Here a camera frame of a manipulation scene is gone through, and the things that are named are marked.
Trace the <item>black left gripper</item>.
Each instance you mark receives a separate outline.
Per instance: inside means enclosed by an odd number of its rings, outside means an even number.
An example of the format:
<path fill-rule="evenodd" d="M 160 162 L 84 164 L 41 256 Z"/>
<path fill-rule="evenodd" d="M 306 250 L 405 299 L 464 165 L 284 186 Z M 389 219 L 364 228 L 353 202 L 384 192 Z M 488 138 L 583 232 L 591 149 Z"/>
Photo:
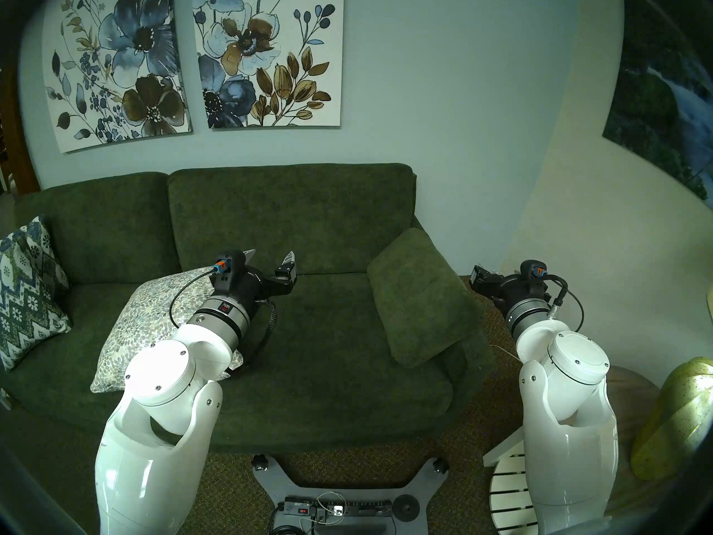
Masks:
<path fill-rule="evenodd" d="M 215 264 L 219 273 L 212 274 L 213 297 L 230 298 L 239 304 L 248 317 L 254 317 L 261 304 L 278 296 L 275 281 L 250 265 L 256 250 L 223 251 L 217 254 Z M 278 283 L 294 287 L 297 279 L 297 267 L 294 251 L 289 251 L 282 264 L 275 269 Z"/>

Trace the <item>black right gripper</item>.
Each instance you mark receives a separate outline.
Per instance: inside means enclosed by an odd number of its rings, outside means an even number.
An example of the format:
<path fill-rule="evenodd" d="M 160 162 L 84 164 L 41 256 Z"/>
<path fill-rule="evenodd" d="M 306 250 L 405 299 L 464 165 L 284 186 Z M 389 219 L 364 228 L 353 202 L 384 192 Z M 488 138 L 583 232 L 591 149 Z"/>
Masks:
<path fill-rule="evenodd" d="M 547 274 L 547 265 L 539 260 L 523 261 L 520 272 L 512 275 L 492 274 L 481 265 L 474 265 L 471 289 L 479 289 L 483 284 L 493 281 L 495 289 L 491 300 L 504 318 L 516 305 L 526 300 L 541 302 L 537 306 L 548 310 L 552 297 L 544 279 Z"/>

